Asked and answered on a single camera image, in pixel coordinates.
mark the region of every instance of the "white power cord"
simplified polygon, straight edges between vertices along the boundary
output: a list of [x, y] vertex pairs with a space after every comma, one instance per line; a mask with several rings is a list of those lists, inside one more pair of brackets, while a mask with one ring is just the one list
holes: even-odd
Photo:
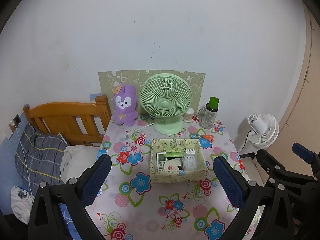
[[28, 182], [29, 182], [30, 194], [32, 194], [31, 185], [30, 185], [30, 177], [29, 177], [27, 160], [26, 160], [26, 153], [24, 152], [23, 145], [22, 145], [22, 143], [21, 143], [20, 136], [19, 136], [19, 133], [18, 133], [18, 128], [17, 128], [16, 124], [14, 123], [13, 120], [10, 121], [10, 124], [11, 124], [12, 126], [14, 126], [14, 127], [16, 128], [16, 130], [17, 130], [17, 135], [18, 135], [18, 138], [19, 138], [19, 141], [20, 141], [20, 145], [21, 145], [22, 152], [23, 152], [23, 155], [24, 155], [24, 161], [25, 161], [26, 168], [27, 168], [27, 175], [28, 175]]
[[153, 123], [147, 124], [147, 125], [145, 125], [145, 126], [143, 126], [143, 127], [140, 127], [140, 128], [138, 128], [138, 129], [134, 130], [134, 131], [131, 133], [131, 135], [133, 135], [133, 133], [136, 132], [136, 131], [139, 131], [139, 130], [147, 127], [147, 126], [154, 125], [155, 123], [158, 123], [158, 122], [153, 122]]

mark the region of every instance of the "beige door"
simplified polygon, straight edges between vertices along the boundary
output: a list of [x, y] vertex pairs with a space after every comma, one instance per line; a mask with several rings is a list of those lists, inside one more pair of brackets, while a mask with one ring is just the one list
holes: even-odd
[[[292, 152], [298, 142], [316, 153], [320, 152], [320, 27], [306, 10], [307, 43], [304, 66], [295, 94], [280, 122], [277, 140], [269, 147], [288, 171], [312, 175], [311, 167]], [[267, 174], [258, 168], [265, 182]]]

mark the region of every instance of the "yellow bow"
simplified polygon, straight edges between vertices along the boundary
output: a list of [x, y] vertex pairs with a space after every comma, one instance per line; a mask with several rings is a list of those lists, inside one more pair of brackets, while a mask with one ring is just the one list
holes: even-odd
[[126, 117], [126, 114], [118, 114], [120, 116], [120, 119], [122, 119], [123, 117]]

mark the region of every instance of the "white cloth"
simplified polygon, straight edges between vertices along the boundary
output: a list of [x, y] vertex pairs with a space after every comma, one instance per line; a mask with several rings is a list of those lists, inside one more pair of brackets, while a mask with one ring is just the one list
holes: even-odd
[[26, 190], [14, 186], [11, 189], [11, 208], [17, 219], [29, 223], [34, 196]]
[[96, 162], [99, 147], [67, 146], [61, 160], [60, 178], [66, 183], [70, 178], [79, 178], [87, 168]]

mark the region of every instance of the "white desk fan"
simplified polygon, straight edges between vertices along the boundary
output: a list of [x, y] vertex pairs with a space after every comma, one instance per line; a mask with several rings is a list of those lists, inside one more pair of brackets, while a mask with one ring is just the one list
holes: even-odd
[[182, 115], [191, 104], [190, 87], [182, 78], [167, 73], [153, 75], [142, 85], [139, 100], [156, 118], [153, 126], [158, 132], [171, 135], [182, 131]]
[[256, 149], [268, 148], [278, 137], [279, 124], [271, 114], [254, 113], [249, 116], [248, 123], [253, 129], [249, 141]]

